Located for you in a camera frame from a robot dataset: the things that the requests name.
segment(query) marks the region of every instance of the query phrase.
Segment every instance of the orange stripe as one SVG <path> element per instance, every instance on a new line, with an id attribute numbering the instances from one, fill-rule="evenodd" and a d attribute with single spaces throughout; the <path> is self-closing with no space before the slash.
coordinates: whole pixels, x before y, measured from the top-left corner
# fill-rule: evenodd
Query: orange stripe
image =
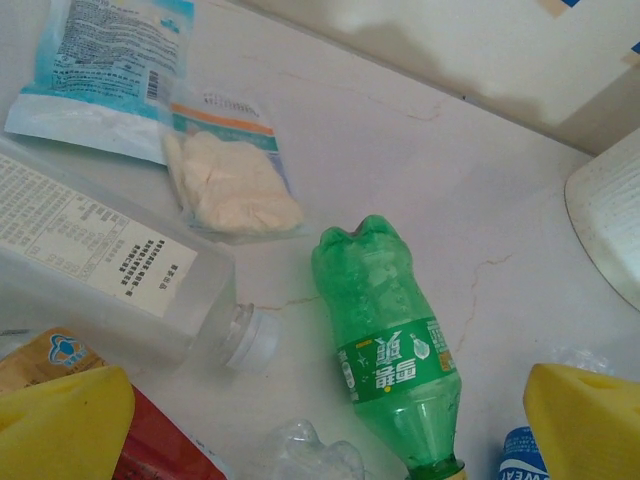
<path id="1" fill-rule="evenodd" d="M 185 107 L 184 105 L 180 105 L 178 103 L 171 104 L 171 110 L 183 115 L 187 115 L 191 118 L 195 118 L 196 120 L 202 120 L 203 122 L 207 123 L 215 123 L 217 125 L 237 128 L 239 130 L 273 135 L 273 130 L 271 128 L 263 127 L 262 125 L 258 125 L 257 123 L 245 122 L 243 120 L 234 120 L 233 118 L 218 117 L 217 115 L 211 115 L 209 113 L 196 110 L 195 108 Z"/>

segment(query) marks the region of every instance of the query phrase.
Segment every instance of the green bottle label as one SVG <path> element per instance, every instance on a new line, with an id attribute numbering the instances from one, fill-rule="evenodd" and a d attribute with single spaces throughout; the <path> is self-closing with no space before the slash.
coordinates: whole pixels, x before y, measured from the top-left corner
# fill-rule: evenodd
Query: green bottle label
<path id="1" fill-rule="evenodd" d="M 434 317 L 382 330 L 338 350 L 353 403 L 411 390 L 456 371 Z"/>

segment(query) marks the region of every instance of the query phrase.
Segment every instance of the bottle neck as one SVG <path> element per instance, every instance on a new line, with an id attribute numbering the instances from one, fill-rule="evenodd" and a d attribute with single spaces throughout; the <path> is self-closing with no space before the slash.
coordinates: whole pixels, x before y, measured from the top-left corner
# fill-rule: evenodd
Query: bottle neck
<path id="1" fill-rule="evenodd" d="M 467 480 L 464 462 L 451 455 L 446 460 L 431 465 L 421 465 L 409 470 L 408 480 Z"/>

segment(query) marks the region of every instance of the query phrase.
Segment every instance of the white countertop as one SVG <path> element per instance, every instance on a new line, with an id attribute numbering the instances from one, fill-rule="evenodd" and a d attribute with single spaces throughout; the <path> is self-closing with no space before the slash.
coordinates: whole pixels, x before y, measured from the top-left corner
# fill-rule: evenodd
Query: white countertop
<path id="1" fill-rule="evenodd" d="M 324 442 L 352 442 L 380 480 L 402 464 L 355 417 L 334 360 L 310 253 L 331 225 L 380 213 L 409 244 L 418 281 L 463 379 L 456 454 L 493 479 L 505 434 L 525 423 L 531 365 L 563 346 L 634 374 L 640 313 L 591 264 L 563 186 L 589 158 L 334 46 L 225 3 L 198 1 L 190 79 L 243 92 L 276 120 L 289 175 L 315 233 L 230 248 L 240 300 L 277 311 L 280 350 L 260 376 L 135 381 L 236 470 L 265 434 L 306 417 Z M 30 80 L 40 0 L 0 6 L 0 120 Z M 176 215 L 166 170 L 42 140 L 20 142 L 157 212 Z"/>

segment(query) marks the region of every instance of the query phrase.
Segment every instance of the barcode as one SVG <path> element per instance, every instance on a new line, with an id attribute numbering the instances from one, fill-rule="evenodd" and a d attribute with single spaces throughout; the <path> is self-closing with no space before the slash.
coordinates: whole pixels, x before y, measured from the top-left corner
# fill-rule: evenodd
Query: barcode
<path id="1" fill-rule="evenodd" d="M 149 83 L 147 84 L 147 98 L 149 100 L 157 100 L 158 99 L 158 83 L 160 80 L 160 75 L 158 72 L 154 72 L 153 70 L 149 70 Z"/>

